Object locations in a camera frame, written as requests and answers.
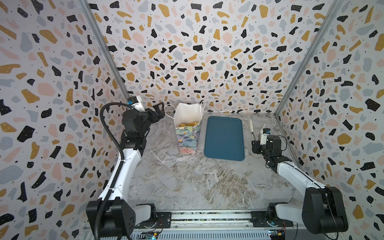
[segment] blue tray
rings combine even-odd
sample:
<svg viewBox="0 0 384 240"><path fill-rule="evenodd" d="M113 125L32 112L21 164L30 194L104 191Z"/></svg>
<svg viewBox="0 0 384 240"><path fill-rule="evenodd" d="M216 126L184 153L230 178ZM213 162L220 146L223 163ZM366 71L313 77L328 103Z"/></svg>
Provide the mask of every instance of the blue tray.
<svg viewBox="0 0 384 240"><path fill-rule="evenodd" d="M210 158L243 161L243 123L238 118L208 118L204 155Z"/></svg>

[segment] speckled wall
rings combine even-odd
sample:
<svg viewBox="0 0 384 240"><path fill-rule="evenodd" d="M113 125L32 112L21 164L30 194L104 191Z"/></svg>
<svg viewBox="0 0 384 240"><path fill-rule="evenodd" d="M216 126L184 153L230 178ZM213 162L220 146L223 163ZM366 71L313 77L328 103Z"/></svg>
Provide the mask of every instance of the speckled wall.
<svg viewBox="0 0 384 240"><path fill-rule="evenodd" d="M384 235L384 1L345 1L282 115L303 169L344 196L344 239Z"/></svg>
<svg viewBox="0 0 384 240"><path fill-rule="evenodd" d="M99 110L121 92L75 1L0 7L0 238L78 239L117 154Z"/></svg>
<svg viewBox="0 0 384 240"><path fill-rule="evenodd" d="M332 0L89 0L128 91L146 106L272 113Z"/></svg>

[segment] gray marble surface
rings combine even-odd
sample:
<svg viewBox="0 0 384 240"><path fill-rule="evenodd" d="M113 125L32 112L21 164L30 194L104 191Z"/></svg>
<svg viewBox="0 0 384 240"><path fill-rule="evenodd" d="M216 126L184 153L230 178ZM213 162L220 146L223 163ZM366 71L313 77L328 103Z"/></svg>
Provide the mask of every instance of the gray marble surface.
<svg viewBox="0 0 384 240"><path fill-rule="evenodd" d="M265 209L270 202L300 205L302 196L283 177L265 167L265 161L251 148L255 133L265 124L272 134L279 134L275 119L267 115L220 115L243 122L245 159L230 161L204 156L204 142L209 116L203 117L194 155L180 155L173 120L165 116L151 125L147 146L129 189L131 205L154 203L159 210ZM283 155L290 156L288 150Z"/></svg>

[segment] wire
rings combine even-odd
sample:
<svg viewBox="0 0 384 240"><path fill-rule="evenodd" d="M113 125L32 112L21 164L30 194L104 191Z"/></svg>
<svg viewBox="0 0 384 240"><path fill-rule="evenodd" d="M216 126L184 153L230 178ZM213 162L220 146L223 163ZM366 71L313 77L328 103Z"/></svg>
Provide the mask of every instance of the wire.
<svg viewBox="0 0 384 240"><path fill-rule="evenodd" d="M287 149L287 147L288 147L288 141L287 141L287 139L286 139L284 136L282 136L282 135L276 135L276 136L279 136L279 137L284 138L284 140L285 140L285 149L282 150L282 151L285 151L285 150Z"/></svg>

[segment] white handle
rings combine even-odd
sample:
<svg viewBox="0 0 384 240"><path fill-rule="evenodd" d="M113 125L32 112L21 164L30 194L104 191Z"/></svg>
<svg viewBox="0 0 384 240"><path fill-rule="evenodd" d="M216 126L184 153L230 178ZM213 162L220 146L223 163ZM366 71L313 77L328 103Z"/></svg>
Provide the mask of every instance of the white handle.
<svg viewBox="0 0 384 240"><path fill-rule="evenodd" d="M200 106L203 105L203 102L205 103L204 107L203 107L203 112L204 112L204 108L207 105L207 102L205 100L201 101ZM203 113L201 112L201 108L200 108L200 117L201 117L201 119L203 119Z"/></svg>
<svg viewBox="0 0 384 240"><path fill-rule="evenodd" d="M167 104L167 105L165 105L164 106L164 109L166 108L166 106L172 106L174 109L175 109L175 111L176 111L176 108L175 108L175 106L173 106L172 104ZM168 117L170 117L170 118L172 118L172 119L174 119L173 117L171 117L171 116L169 116L165 111L164 111L164 113L168 116Z"/></svg>

